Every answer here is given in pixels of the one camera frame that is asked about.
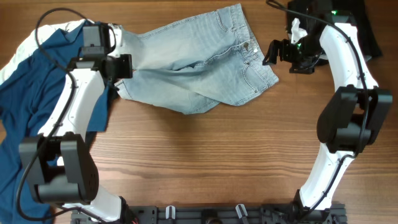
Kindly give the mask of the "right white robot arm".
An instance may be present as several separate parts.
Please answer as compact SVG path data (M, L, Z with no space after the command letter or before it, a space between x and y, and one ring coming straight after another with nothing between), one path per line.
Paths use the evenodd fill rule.
M358 32L366 20L356 17L362 1L290 1L269 5L287 15L288 39L274 40L264 65L291 64L290 73L311 74L329 65L334 95L317 121L320 150L306 181L286 206L276 205L289 223L337 220L333 194L348 166L375 142L392 105L392 94L370 74Z

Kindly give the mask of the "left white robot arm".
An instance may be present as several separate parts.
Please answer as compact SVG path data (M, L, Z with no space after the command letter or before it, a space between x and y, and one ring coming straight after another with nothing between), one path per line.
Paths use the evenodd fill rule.
M93 109L107 85L130 78L130 55L111 56L117 42L113 28L104 23L83 26L83 43L67 67L65 86L50 118L36 137L25 138L19 154L25 169L18 185L28 184L33 199L72 212L72 223L137 223L126 201L100 186L98 169L85 142Z

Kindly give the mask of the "light blue denim shorts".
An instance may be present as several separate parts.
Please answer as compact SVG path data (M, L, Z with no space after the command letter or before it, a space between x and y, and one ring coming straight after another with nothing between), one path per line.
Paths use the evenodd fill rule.
M183 114L244 105L279 80L240 4L143 34L124 30L120 51L133 73L116 83L119 96Z

